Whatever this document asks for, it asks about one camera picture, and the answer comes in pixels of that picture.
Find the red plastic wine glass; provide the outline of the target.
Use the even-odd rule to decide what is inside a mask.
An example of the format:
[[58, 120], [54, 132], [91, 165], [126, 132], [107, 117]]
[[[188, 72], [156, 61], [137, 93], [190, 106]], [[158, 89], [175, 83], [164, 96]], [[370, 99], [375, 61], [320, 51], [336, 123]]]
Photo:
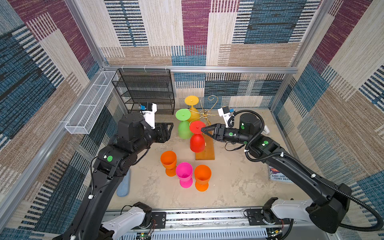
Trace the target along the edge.
[[201, 121], [194, 121], [190, 124], [190, 131], [193, 133], [190, 138], [190, 149], [194, 153], [200, 153], [206, 147], [206, 142], [202, 134], [202, 128], [205, 126]]

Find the green plastic wine glass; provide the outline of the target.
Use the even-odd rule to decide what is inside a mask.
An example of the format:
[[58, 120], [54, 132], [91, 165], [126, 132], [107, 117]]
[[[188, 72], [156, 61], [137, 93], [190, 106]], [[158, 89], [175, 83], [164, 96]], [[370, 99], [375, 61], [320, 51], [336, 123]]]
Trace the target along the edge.
[[180, 121], [178, 126], [178, 135], [181, 139], [190, 139], [193, 133], [190, 131], [190, 122], [188, 121], [191, 117], [191, 112], [188, 109], [180, 109], [175, 114], [176, 118]]

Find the light orange plastic wine glass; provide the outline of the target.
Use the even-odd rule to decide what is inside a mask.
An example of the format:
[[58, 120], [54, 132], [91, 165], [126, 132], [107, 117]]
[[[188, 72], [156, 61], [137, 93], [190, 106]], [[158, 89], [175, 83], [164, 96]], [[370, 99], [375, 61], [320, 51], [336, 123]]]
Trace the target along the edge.
[[176, 175], [177, 155], [173, 151], [166, 151], [161, 155], [161, 163], [166, 169], [166, 175], [173, 177]]

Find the yellow plastic wine glass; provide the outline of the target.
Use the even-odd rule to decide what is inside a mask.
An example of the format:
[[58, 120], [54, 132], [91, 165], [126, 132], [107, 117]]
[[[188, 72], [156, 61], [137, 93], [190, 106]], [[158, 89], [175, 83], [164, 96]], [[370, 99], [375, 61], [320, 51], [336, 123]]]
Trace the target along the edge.
[[196, 121], [200, 118], [200, 113], [198, 110], [195, 108], [195, 105], [197, 105], [200, 102], [199, 98], [196, 96], [188, 96], [185, 98], [185, 104], [188, 105], [190, 108], [190, 113], [191, 116], [188, 119], [189, 122]]

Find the dark orange plastic wine glass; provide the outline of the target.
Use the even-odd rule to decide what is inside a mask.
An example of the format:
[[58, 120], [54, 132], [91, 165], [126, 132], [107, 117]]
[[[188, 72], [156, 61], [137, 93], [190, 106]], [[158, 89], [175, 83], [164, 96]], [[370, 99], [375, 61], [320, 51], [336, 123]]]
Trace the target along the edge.
[[195, 168], [195, 187], [200, 192], [205, 192], [209, 187], [212, 176], [211, 169], [206, 165], [199, 165]]

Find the magenta plastic wine glass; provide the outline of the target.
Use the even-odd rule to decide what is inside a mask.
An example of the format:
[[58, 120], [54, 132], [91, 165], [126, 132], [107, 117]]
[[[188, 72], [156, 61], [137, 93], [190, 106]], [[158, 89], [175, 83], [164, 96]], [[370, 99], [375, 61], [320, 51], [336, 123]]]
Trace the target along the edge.
[[176, 168], [176, 175], [180, 180], [180, 185], [184, 189], [188, 189], [193, 184], [193, 175], [194, 169], [189, 163], [181, 163]]

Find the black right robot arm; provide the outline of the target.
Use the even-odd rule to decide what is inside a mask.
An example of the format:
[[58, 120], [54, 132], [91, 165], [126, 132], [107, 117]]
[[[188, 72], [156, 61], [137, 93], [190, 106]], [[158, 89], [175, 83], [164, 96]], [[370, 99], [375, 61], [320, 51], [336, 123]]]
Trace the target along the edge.
[[263, 221], [274, 225], [278, 219], [312, 222], [326, 233], [334, 234], [349, 210], [352, 190], [324, 179], [291, 156], [276, 141], [263, 135], [265, 121], [250, 110], [227, 113], [225, 124], [214, 124], [199, 130], [218, 142], [241, 144], [246, 158], [263, 163], [284, 174], [309, 197], [308, 202], [270, 198], [261, 210]]

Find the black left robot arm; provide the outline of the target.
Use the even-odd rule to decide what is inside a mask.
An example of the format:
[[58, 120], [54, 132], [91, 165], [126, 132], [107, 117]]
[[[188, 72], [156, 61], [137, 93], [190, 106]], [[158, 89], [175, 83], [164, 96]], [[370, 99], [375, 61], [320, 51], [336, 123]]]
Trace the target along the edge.
[[153, 143], [165, 143], [171, 138], [173, 123], [155, 123], [146, 119], [155, 115], [133, 112], [118, 122], [117, 133], [96, 156], [91, 173], [91, 184], [67, 230], [58, 240], [118, 240], [128, 230], [148, 227], [152, 209], [137, 203], [128, 213], [103, 222], [103, 217], [120, 183], [130, 167], [138, 164], [139, 153], [147, 153]]

